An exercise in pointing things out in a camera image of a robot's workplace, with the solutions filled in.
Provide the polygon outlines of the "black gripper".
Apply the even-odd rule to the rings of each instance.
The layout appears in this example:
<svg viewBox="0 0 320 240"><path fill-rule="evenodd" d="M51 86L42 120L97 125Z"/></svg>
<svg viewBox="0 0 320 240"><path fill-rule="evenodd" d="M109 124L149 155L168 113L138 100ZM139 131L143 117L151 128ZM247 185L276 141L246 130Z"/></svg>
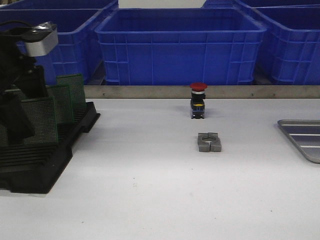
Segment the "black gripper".
<svg viewBox="0 0 320 240"><path fill-rule="evenodd" d="M29 99L46 98L48 92L45 71L36 60L23 54L17 47L22 34L30 27L15 27L0 33L0 93L16 85ZM10 145L22 144L23 139L35 135L34 125L21 105L18 95L0 96L0 123L7 129Z"/></svg>

